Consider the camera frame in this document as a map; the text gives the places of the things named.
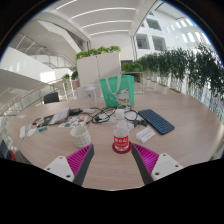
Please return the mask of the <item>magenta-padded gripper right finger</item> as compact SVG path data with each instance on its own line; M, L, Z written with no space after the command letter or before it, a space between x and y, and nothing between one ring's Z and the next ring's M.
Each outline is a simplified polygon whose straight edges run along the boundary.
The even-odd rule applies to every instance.
M157 154L136 143L132 144L131 152L145 185L183 168L181 164L167 153Z

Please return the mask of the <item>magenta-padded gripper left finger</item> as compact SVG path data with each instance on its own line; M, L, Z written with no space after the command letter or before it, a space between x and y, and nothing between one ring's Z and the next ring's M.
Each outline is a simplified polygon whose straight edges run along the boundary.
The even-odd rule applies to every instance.
M90 144L67 157L58 156L45 167L45 170L81 186L93 155L94 146Z

